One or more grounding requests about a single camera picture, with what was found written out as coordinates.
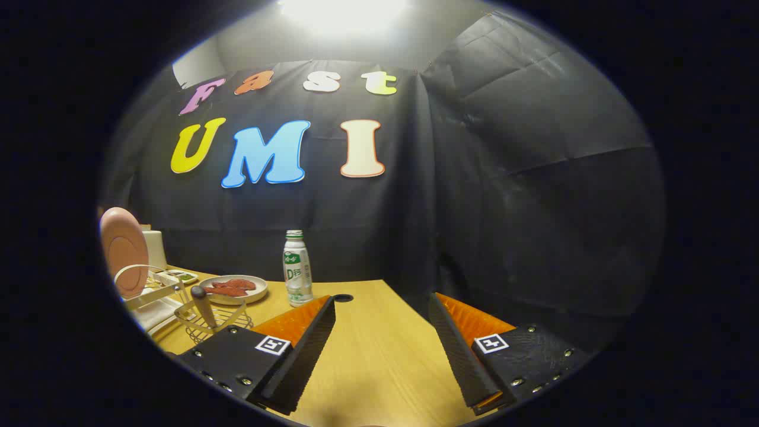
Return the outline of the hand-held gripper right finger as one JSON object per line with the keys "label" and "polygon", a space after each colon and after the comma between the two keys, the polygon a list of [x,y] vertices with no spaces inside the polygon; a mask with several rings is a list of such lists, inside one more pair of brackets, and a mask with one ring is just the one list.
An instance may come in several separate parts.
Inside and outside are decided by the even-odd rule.
{"label": "hand-held gripper right finger", "polygon": [[438,292],[429,297],[428,313],[475,415],[544,394],[591,358],[542,325],[515,326]]}

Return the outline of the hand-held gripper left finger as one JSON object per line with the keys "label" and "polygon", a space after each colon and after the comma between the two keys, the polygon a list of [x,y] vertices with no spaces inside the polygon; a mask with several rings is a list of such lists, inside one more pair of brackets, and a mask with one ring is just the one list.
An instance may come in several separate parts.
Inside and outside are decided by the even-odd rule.
{"label": "hand-held gripper left finger", "polygon": [[175,360],[228,394],[288,415],[296,411],[334,322],[334,297],[325,295],[253,328],[224,327]]}

